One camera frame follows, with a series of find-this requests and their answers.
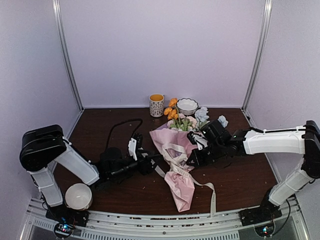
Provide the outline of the pink purple wrapping paper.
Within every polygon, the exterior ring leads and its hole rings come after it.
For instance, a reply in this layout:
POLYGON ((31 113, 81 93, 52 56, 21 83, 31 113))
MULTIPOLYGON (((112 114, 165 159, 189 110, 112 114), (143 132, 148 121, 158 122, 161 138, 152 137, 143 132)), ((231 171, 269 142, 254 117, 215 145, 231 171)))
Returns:
MULTIPOLYGON (((149 134, 156 149, 169 166, 176 166, 186 172, 194 169, 193 166, 187 165, 187 160, 192 150, 197 147, 189 141, 186 131, 169 129, 162 125, 150 131, 149 134)), ((195 191, 191 177, 182 175, 171 168, 165 173, 164 180, 170 188, 178 212, 190 210, 195 191)))

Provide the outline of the beige ribbon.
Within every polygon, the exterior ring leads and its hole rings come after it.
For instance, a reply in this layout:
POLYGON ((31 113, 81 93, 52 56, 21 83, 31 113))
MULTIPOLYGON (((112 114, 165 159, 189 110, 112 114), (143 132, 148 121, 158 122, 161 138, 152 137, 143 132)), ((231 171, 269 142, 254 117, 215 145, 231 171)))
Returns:
POLYGON ((186 164, 188 156, 185 148, 177 144, 166 143, 161 146, 159 152, 170 166, 168 172, 162 172, 160 175, 170 188, 178 212, 181 213, 191 209, 195 185, 197 185, 212 190, 209 214, 211 218, 214 217, 217 211, 215 187, 211 182, 201 184, 192 177, 186 164))

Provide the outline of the pink fake flower stem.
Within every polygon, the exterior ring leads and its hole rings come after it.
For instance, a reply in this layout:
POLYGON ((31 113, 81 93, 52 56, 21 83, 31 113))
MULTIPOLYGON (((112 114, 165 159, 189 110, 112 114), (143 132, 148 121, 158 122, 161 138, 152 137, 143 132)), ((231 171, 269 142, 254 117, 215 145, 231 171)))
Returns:
POLYGON ((194 132, 197 130, 197 120, 192 116, 181 115, 177 119, 171 119, 166 126, 179 132, 194 132))

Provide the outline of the light blue fake flower stem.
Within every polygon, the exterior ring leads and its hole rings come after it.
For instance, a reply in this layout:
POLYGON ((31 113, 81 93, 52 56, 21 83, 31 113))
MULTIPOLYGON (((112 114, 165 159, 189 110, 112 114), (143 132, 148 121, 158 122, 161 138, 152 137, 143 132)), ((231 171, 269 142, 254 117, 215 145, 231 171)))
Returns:
MULTIPOLYGON (((196 126, 200 129, 201 127, 203 127, 205 124, 207 124, 209 122, 209 116, 208 116, 208 108, 202 106, 201 108, 197 109, 194 113, 195 119, 197 121, 196 126)), ((229 121, 226 119, 226 117, 224 115, 220 115, 217 119, 221 125, 225 128, 229 121)))

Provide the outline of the orange fake flower stem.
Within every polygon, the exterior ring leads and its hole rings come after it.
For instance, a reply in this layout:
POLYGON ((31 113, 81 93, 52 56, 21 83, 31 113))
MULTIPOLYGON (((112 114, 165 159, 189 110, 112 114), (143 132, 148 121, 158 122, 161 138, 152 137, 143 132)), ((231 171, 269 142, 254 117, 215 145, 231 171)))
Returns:
POLYGON ((168 127, 178 129, 181 126, 182 120, 180 118, 180 112, 178 110, 178 99, 172 98, 169 101, 167 108, 164 110, 164 115, 167 116, 168 127))

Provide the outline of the patterned mug with orange inside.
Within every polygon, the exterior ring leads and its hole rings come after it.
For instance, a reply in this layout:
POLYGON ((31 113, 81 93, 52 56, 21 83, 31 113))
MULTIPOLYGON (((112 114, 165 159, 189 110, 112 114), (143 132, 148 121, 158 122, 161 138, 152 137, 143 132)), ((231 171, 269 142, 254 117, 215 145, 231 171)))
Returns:
POLYGON ((154 118, 159 118, 164 114, 165 97, 162 94, 152 94, 149 97, 149 113, 154 118))

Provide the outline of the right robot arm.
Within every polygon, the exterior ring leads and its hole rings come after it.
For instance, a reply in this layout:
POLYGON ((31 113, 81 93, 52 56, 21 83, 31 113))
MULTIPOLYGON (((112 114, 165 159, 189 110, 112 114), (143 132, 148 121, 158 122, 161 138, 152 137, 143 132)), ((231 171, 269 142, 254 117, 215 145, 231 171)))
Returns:
POLYGON ((218 120, 205 124, 199 133, 190 131, 187 138, 196 148, 187 165, 202 167, 224 157, 246 157, 265 154, 272 168, 279 170, 280 159, 285 163, 293 157, 286 177, 266 192, 256 210, 259 220, 268 220, 291 195, 320 177, 320 128, 313 120, 304 125, 284 129, 238 129, 233 134, 218 120))

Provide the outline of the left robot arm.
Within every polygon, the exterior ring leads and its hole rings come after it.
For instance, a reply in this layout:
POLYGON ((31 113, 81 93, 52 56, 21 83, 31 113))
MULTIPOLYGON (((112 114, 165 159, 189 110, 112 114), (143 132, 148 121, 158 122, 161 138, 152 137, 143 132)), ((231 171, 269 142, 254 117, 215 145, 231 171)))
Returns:
POLYGON ((69 170, 88 187, 103 190, 110 182, 126 179, 135 171, 148 175, 156 168, 161 154, 143 149, 143 135, 136 129, 128 142, 127 157, 117 147, 105 146, 98 162, 89 161, 64 136, 60 125, 54 124, 27 131, 22 136, 19 160, 31 175, 52 213, 61 222, 72 218, 72 211, 64 205, 65 197, 49 170, 56 162, 69 170))

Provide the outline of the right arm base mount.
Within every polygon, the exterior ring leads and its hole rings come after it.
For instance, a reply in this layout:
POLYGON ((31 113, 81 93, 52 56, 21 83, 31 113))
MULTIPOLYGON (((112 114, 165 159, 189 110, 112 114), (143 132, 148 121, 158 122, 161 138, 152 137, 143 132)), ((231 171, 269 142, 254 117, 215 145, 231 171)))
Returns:
POLYGON ((255 233, 262 238, 271 237, 275 233, 275 219, 281 216, 280 210, 264 211, 261 207, 247 208, 239 212, 242 226, 253 226, 255 233))

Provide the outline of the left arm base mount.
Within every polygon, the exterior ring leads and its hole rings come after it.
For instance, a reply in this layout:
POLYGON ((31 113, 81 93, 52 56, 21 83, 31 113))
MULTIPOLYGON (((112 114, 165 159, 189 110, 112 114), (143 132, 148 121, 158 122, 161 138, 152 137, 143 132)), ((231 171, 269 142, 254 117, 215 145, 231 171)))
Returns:
POLYGON ((45 217, 55 220, 53 233, 60 239, 66 239, 74 234, 77 227, 86 227, 89 220, 88 211, 77 211, 71 208, 48 207, 45 217))

